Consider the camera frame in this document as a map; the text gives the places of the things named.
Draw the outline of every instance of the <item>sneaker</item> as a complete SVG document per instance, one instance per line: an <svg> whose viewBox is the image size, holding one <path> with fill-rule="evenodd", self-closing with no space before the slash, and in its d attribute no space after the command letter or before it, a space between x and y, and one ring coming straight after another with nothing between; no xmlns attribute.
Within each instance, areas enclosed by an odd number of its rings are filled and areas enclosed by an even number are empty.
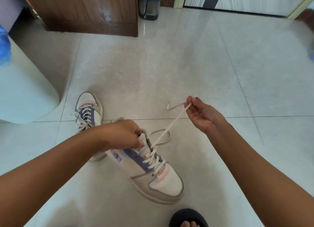
<svg viewBox="0 0 314 227"><path fill-rule="evenodd" d="M75 106L77 133L94 126L101 125L103 109L97 96L90 92L83 92ZM104 152L96 153L90 161L99 161L106 156Z"/></svg>
<svg viewBox="0 0 314 227"><path fill-rule="evenodd" d="M138 149L111 149L106 153L129 175L136 190L145 198L159 204L175 204L184 196L180 176L151 147L145 131L139 137L144 146Z"/></svg>

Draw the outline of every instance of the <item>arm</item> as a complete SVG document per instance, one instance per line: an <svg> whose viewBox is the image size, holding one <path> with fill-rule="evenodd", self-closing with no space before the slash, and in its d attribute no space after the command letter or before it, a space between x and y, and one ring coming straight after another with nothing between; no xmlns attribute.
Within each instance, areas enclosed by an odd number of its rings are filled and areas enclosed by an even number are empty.
<svg viewBox="0 0 314 227"><path fill-rule="evenodd" d="M82 131L0 176L0 226L24 226L46 201L98 151L140 147L131 120Z"/></svg>
<svg viewBox="0 0 314 227"><path fill-rule="evenodd" d="M314 226L314 198L259 155L226 119L189 96L186 111L204 132L239 184L254 211L269 226Z"/></svg>

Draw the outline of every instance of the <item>toe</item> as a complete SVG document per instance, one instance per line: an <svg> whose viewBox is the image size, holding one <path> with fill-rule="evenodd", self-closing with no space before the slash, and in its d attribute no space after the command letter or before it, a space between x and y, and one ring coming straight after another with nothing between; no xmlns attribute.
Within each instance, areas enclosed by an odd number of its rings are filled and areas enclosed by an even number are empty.
<svg viewBox="0 0 314 227"><path fill-rule="evenodd" d="M180 227L190 227L190 223L187 221L183 221Z"/></svg>

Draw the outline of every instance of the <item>tile floor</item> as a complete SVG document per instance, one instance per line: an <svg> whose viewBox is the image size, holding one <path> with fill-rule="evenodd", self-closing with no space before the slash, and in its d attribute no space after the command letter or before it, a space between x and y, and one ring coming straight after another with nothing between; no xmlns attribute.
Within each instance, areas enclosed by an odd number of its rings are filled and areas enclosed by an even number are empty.
<svg viewBox="0 0 314 227"><path fill-rule="evenodd" d="M168 101L198 95L314 195L313 35L303 23L161 8L157 21L139 21L138 38L47 32L38 22L15 24L11 37L55 86L61 103L39 122L0 124L0 174L75 134L73 110L86 90L103 103L104 122L123 116L148 131L177 116L179 109L166 110ZM184 207L198 210L210 226L262 226L207 138L186 118L159 148L185 182L181 202L147 201L104 159L87 163L26 226L161 227Z"/></svg>

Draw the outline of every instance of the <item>shoelace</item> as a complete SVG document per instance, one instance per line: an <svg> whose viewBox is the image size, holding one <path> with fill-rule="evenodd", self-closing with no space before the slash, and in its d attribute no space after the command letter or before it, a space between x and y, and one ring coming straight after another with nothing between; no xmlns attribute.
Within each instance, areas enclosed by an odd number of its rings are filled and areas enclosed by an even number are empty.
<svg viewBox="0 0 314 227"><path fill-rule="evenodd" d="M85 104L83 106L80 107L80 109L83 109L83 116L81 117L81 114L77 111L75 111L75 117L76 117L76 124L78 126L78 130L77 133L80 132L81 130L84 129L88 129L93 127L92 125L92 121L90 120L91 117L90 115L92 115L92 113L90 113L89 111L91 111L92 109L90 108L92 107L91 104Z"/></svg>
<svg viewBox="0 0 314 227"><path fill-rule="evenodd" d="M160 130L155 130L153 131L151 134L158 132L158 131L163 131L163 133L156 139L156 141L151 145L151 153L150 154L146 154L145 157L147 158L147 160L143 161L143 163L149 163L150 166L148 167L148 169L152 169L154 168L154 173L153 175L157 175L157 173L159 172L159 170L163 167L163 165L165 165L166 161L163 160L162 162L159 162L159 156L157 155L155 157L155 153L157 152L157 145L162 144L162 143L166 143L170 140L171 136L170 136L170 132L169 130L171 129L171 127L173 126L173 124L179 119L179 117L192 105L192 103L190 103L178 116L177 118L175 118L175 120L166 128L166 129L160 129ZM159 141L162 139L162 137L169 132L169 139L165 142L161 142L159 143Z"/></svg>

